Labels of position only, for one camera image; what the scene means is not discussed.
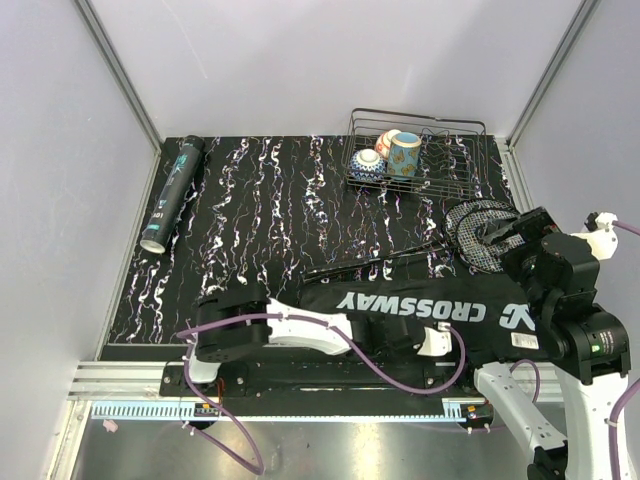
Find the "black shuttlecock tube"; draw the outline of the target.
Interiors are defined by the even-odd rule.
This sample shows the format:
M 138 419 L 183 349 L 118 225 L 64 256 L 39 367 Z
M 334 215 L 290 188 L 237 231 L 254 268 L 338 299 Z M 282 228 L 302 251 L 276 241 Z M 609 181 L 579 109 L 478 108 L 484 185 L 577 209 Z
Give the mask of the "black shuttlecock tube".
M 205 141 L 201 137 L 188 136 L 176 157 L 153 209 L 149 222 L 142 232 L 142 249 L 163 254 L 178 221 L 190 185 L 203 158 Z

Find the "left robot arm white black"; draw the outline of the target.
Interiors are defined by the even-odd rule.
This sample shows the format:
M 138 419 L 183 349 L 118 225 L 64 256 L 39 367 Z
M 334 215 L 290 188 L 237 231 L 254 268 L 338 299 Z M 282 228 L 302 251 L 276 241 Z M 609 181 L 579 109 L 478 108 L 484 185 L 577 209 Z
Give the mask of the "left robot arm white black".
M 423 354 L 428 334 L 411 309 L 396 297 L 332 288 L 305 294 L 298 308 L 266 294 L 262 287 L 241 287 L 201 298 L 197 331 L 181 384 L 196 396 L 215 386 L 222 364 L 266 346 L 306 348 L 329 356 L 352 350 L 337 333 L 303 316 L 338 327 L 364 353 L 404 358 Z

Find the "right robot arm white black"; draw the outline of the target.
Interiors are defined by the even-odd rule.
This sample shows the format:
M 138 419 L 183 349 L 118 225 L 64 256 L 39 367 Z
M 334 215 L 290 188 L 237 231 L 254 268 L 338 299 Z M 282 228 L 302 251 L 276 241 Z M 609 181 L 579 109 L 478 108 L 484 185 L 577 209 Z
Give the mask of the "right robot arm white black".
M 526 295 L 538 344 L 562 392 L 567 432 L 547 422 L 500 362 L 459 366 L 454 384 L 463 395 L 481 393 L 493 405 L 525 453 L 530 479 L 632 476 L 623 419 L 639 390 L 629 380 L 631 342 L 622 322 L 594 301 L 600 264 L 613 257 L 620 225 L 612 213 L 592 213 L 583 232 L 567 234 L 538 207 L 478 230 L 487 246 L 522 239 L 500 261 Z

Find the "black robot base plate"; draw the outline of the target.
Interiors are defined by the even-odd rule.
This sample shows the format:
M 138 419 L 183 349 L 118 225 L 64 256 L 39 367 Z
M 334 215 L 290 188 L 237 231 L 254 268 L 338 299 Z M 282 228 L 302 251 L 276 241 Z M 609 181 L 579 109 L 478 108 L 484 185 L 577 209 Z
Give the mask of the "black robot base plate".
M 466 417 L 487 407 L 476 393 L 451 387 L 418 395 L 358 362 L 229 362 L 212 380 L 192 383 L 236 416 Z

